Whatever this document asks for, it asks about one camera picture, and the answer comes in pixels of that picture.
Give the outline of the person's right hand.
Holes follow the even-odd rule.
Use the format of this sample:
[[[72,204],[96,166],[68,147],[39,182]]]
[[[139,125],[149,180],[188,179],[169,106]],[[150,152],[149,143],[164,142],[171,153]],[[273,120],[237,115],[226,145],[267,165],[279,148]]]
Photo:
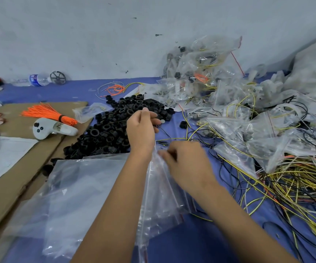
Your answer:
[[[199,142],[173,141],[169,146],[177,149],[178,161],[178,166],[169,168],[169,172],[183,190],[197,197],[204,191],[220,187]]]

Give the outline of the person's left hand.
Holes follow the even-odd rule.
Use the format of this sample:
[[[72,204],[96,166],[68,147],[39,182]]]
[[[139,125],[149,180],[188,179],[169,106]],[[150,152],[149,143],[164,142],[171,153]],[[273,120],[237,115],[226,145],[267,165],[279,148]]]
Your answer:
[[[161,120],[157,116],[144,107],[128,119],[126,132],[131,153],[151,157],[155,146],[155,134],[159,132],[157,126],[161,125]]]

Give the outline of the clear zip bag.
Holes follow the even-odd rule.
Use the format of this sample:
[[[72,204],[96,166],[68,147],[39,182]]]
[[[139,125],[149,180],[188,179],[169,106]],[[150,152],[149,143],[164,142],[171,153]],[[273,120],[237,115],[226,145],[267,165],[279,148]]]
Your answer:
[[[187,193],[175,182],[158,153],[166,149],[156,145],[148,165],[135,238],[137,246],[147,245],[150,239],[181,224],[182,216],[192,211]]]

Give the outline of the person's left forearm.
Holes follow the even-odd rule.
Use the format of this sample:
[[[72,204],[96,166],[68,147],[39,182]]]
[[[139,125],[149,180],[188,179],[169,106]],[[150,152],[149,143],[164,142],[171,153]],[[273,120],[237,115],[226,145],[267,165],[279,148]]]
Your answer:
[[[152,152],[131,152],[70,263],[131,263]]]

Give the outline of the person's right forearm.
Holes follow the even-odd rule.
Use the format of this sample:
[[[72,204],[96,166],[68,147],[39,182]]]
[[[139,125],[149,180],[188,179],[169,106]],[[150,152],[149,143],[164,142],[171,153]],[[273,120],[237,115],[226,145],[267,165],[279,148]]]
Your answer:
[[[221,230],[241,263],[300,263],[270,237],[216,180],[190,193]]]

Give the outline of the small clear bag with parts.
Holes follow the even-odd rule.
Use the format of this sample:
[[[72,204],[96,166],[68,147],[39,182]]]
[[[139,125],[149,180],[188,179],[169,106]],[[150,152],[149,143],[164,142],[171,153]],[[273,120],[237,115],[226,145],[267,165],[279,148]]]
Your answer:
[[[97,114],[111,111],[114,108],[103,103],[93,103],[90,106],[84,106],[73,109],[74,118],[78,123],[85,123],[93,119]]]

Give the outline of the heap of filled clear bags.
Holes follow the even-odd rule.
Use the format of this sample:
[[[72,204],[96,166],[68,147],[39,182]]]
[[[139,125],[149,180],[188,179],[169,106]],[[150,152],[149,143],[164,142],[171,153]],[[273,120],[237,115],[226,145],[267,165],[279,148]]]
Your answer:
[[[316,157],[316,101],[296,91],[283,91],[285,76],[266,74],[262,66],[244,78],[233,66],[242,37],[206,35],[167,54],[157,84],[139,86],[145,99],[173,111],[186,111],[202,135],[219,138],[214,150],[243,173],[257,177],[256,163],[274,172],[286,155]]]

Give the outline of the blue table cloth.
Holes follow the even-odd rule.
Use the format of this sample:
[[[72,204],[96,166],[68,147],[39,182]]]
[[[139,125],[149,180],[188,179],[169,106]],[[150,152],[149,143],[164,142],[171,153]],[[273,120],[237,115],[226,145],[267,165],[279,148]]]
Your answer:
[[[130,84],[141,82],[155,84],[158,77],[140,77],[134,79],[99,79],[70,81],[64,85],[48,85],[45,87],[15,87],[6,84],[0,92],[0,102],[10,103],[37,103],[86,101],[89,105],[94,102],[103,102],[97,96],[97,90],[104,92],[110,82]],[[171,122],[163,129],[171,137],[183,137],[185,133],[179,128],[183,117],[181,113],[175,114]],[[227,190],[230,188],[219,177],[220,162],[208,153],[215,175]],[[291,231],[287,223],[283,223],[277,212],[274,202],[265,199],[261,206],[252,214],[252,219],[260,226],[265,222],[265,230],[293,253],[292,242],[289,241]],[[316,237],[309,226],[298,217],[291,217],[293,226],[303,236],[316,244]],[[316,263],[316,248],[305,240],[299,238],[299,251],[305,263]],[[46,263],[46,257],[42,255],[43,240],[18,238],[10,247],[3,263]],[[178,225],[152,240],[148,246],[149,263],[238,263],[235,254],[227,245],[218,228],[209,221],[202,220],[194,215],[185,215],[184,223]]]

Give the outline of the black spoked wheel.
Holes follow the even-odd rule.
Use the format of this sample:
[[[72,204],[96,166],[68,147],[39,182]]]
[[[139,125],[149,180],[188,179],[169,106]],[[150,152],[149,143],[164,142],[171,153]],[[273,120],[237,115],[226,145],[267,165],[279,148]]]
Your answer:
[[[53,71],[50,74],[50,82],[57,85],[63,85],[67,82],[66,76],[60,71]]]

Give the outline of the stack of empty clear bags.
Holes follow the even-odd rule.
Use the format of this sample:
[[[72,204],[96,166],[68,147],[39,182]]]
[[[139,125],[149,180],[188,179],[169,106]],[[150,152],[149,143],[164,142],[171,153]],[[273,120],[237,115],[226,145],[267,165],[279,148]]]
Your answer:
[[[22,202],[2,235],[41,239],[46,263],[70,263],[125,162],[58,161],[41,193]]]

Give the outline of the white handheld controller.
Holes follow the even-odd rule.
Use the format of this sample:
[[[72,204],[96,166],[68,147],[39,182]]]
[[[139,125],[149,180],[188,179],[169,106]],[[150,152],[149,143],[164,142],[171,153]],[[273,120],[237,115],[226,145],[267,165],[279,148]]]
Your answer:
[[[46,139],[50,134],[76,136],[78,130],[67,124],[46,118],[39,118],[33,124],[33,135],[38,140]]]

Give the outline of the clear plastic water bottle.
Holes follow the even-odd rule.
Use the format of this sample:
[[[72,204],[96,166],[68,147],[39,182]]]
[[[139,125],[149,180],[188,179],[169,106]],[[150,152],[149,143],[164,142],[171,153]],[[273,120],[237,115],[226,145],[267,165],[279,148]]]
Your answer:
[[[29,75],[26,79],[15,79],[10,82],[13,86],[16,87],[44,87],[50,84],[52,81],[50,76],[45,74],[32,74]]]

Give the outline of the brown cardboard sheet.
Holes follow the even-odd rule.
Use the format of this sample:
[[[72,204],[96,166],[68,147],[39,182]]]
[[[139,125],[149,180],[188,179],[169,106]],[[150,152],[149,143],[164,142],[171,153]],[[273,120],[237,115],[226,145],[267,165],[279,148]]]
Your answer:
[[[35,139],[32,127],[36,118],[20,115],[22,111],[33,105],[35,103],[13,103],[0,107],[0,113],[6,119],[6,122],[0,125],[0,136]],[[64,139],[74,141],[76,137],[57,134],[38,141],[26,155],[0,177],[0,223]]]

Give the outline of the white plastic sheeting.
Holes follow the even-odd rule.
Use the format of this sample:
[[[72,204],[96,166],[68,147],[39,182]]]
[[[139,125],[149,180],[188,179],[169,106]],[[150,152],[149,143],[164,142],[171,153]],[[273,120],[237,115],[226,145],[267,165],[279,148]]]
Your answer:
[[[304,94],[316,93],[316,43],[296,54],[292,72],[283,88]]]

